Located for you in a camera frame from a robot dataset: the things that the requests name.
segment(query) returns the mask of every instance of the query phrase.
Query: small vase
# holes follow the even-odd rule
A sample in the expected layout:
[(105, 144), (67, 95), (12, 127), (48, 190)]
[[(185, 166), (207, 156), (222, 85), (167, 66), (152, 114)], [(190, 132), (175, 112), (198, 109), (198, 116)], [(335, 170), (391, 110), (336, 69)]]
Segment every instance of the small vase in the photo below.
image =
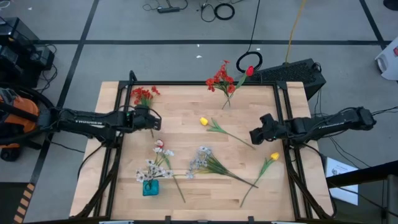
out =
[(142, 183), (142, 195), (143, 196), (155, 196), (159, 194), (159, 181), (152, 180), (151, 185), (148, 181)]

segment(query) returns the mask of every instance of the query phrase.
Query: red flower bunch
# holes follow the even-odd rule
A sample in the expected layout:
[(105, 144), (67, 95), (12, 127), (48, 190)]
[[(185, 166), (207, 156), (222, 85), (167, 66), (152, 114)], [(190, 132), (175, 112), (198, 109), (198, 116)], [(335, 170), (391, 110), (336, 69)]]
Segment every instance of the red flower bunch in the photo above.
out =
[[(152, 86), (151, 90), (154, 95), (160, 95), (160, 92), (158, 89), (156, 89), (156, 86)], [(144, 87), (136, 88), (130, 93), (130, 95), (136, 97), (136, 100), (134, 100), (135, 105), (142, 104), (148, 107), (151, 106), (152, 100), (154, 98), (154, 95), (152, 95), (149, 90), (144, 90)]]
[(224, 60), (224, 64), (217, 71), (214, 78), (209, 78), (206, 80), (206, 85), (208, 85), (208, 90), (215, 91), (215, 88), (222, 90), (224, 94), (229, 97), (229, 94), (235, 91), (235, 86), (233, 84), (234, 78), (229, 77), (226, 72), (226, 65), (229, 61)]

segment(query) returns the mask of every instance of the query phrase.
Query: yellow cable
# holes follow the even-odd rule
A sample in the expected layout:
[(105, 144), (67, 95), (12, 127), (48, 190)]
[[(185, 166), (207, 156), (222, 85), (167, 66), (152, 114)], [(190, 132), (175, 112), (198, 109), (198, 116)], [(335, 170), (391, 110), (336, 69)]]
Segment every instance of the yellow cable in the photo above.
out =
[(286, 53), (286, 58), (285, 58), (285, 62), (286, 63), (287, 63), (287, 57), (289, 56), (290, 46), (292, 44), (293, 32), (294, 32), (294, 29), (296, 28), (297, 22), (299, 21), (299, 18), (301, 16), (301, 12), (303, 11), (305, 2), (307, 2), (307, 0), (303, 0), (302, 1), (301, 6), (300, 6), (300, 10), (298, 11), (298, 14), (297, 14), (297, 17), (296, 17), (296, 20), (294, 21), (293, 29), (290, 32), (289, 46), (287, 47), (287, 53)]

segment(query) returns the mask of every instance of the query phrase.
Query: yellow tulip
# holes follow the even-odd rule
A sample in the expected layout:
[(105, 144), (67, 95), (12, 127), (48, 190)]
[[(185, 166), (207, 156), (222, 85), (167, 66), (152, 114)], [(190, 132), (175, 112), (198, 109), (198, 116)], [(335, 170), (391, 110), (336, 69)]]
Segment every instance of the yellow tulip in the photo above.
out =
[(206, 118), (200, 118), (200, 122), (204, 126), (206, 126), (209, 123), (209, 121)]
[(277, 160), (278, 158), (279, 158), (279, 153), (278, 153), (278, 152), (274, 152), (274, 153), (271, 154), (271, 159), (272, 159), (272, 160), (275, 161), (275, 160)]

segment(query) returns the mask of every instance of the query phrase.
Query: black metal frame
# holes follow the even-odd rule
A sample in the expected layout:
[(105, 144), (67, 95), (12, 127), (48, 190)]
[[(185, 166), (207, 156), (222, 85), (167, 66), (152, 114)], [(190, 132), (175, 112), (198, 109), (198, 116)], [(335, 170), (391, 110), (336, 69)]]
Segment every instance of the black metal frame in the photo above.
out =
[[(114, 108), (117, 109), (120, 107), (121, 104), (121, 95), (124, 91), (124, 89), (127, 89), (126, 92), (126, 99), (125, 99), (125, 105), (129, 104), (130, 102), (130, 94), (128, 94), (131, 90), (132, 90), (132, 86), (133, 85), (205, 85), (204, 82), (187, 82), (187, 81), (179, 81), (179, 82), (169, 82), (169, 81), (165, 81), (165, 82), (150, 82), (150, 81), (137, 81), (137, 78), (135, 77), (133, 72), (130, 72), (130, 80), (129, 81), (120, 81), (119, 85), (118, 85), (118, 92), (116, 95), (116, 101), (115, 101), (115, 105)], [(284, 117), (283, 117), (283, 113), (282, 113), (282, 106), (280, 103), (280, 96), (279, 96), (279, 86), (276, 82), (265, 82), (265, 83), (258, 83), (258, 82), (246, 82), (244, 85), (254, 85), (254, 86), (272, 86), (273, 90), (274, 90), (274, 95), (275, 95), (275, 105), (276, 105), (276, 109), (277, 109), (277, 115), (278, 115), (278, 119), (279, 119), (279, 123), (283, 124), (284, 123)], [(290, 100), (289, 100), (289, 94), (287, 92), (287, 89), (282, 90), (283, 94), (284, 94), (284, 101), (286, 104), (286, 111), (287, 111), (287, 116), (288, 119), (293, 118), (292, 116), (292, 109), (290, 106)], [(110, 218), (112, 215), (112, 207), (113, 207), (113, 200), (114, 200), (114, 193), (116, 190), (116, 181), (118, 178), (118, 168), (119, 168), (119, 163), (120, 163), (120, 158), (121, 158), (121, 151), (122, 151), (122, 142), (123, 142), (123, 136), (121, 136), (118, 141), (120, 142), (120, 144), (117, 144), (116, 147), (116, 155), (115, 155), (115, 159), (114, 159), (114, 163), (116, 164), (117, 168), (116, 168), (116, 173), (115, 175), (113, 175), (113, 179), (110, 183), (110, 188), (109, 188), (109, 197), (108, 197), (108, 201), (107, 201), (107, 205), (106, 205), (106, 213), (105, 216)], [(292, 166), (292, 160), (290, 158), (290, 142), (288, 140), (283, 140), (282, 141), (282, 145), (284, 148), (284, 154), (285, 154), (285, 163), (286, 163), (286, 169), (288, 171), (288, 174), (291, 172), (295, 172), (294, 168)], [(100, 178), (100, 182), (99, 184), (103, 184), (105, 177), (107, 176), (108, 173), (108, 166), (110, 163), (110, 158), (111, 158), (111, 148), (107, 148), (106, 149), (106, 153), (105, 153), (105, 157), (104, 157), (104, 162), (103, 162), (103, 167), (102, 167), (102, 171), (101, 171), (101, 178)], [(305, 220), (306, 222), (311, 221), (312, 220), (312, 210), (311, 210), (311, 205), (308, 202), (308, 198), (311, 200), (312, 199), (312, 205), (315, 204), (315, 206), (313, 206), (313, 209), (318, 211), (317, 214), (319, 217), (321, 218), (326, 218), (329, 219), (329, 217), (323, 216), (323, 215), (319, 215), (319, 214), (326, 214), (322, 208), (317, 204), (317, 202), (315, 201), (315, 199), (309, 195), (306, 197), (303, 197), (303, 201), (304, 201), (304, 206), (305, 206), (305, 213), (307, 218), (302, 218), (300, 216), (300, 209), (299, 209), (299, 202), (297, 200), (297, 193), (296, 193), (296, 188), (295, 188), (295, 184), (297, 184), (297, 181), (300, 181), (301, 183), (299, 183), (299, 187), (301, 188), (307, 188), (306, 183), (305, 183), (305, 176), (304, 176), (304, 170), (303, 170), (303, 166), (302, 166), (302, 161), (301, 161), (301, 156), (300, 156), (300, 151), (299, 149), (295, 149), (295, 158), (297, 161), (297, 170), (298, 170), (298, 177), (299, 180), (293, 178), (291, 175), (289, 176), (289, 187), (290, 187), (290, 195), (291, 195), (291, 199), (292, 199), (292, 206), (293, 206), (293, 211), (294, 211), (294, 217), (296, 221), (299, 220)], [(94, 216), (99, 216), (100, 215), (100, 210), (101, 210), (101, 204), (102, 204), (102, 197), (98, 200), (97, 204), (95, 205), (95, 210), (94, 210)], [(156, 223), (170, 223), (171, 218), (170, 217), (166, 217), (165, 220), (163, 221), (145, 221), (145, 220), (139, 220), (139, 221), (134, 221), (134, 222), (139, 222), (139, 223), (152, 223), (152, 222), (156, 222)], [(178, 223), (192, 223), (192, 221), (177, 221)], [(270, 223), (270, 222), (255, 222), (254, 221), (254, 217), (248, 217), (248, 222), (249, 223)], [(209, 222), (209, 223), (226, 223), (226, 222)], [(228, 223), (247, 223), (247, 222), (228, 222)]]

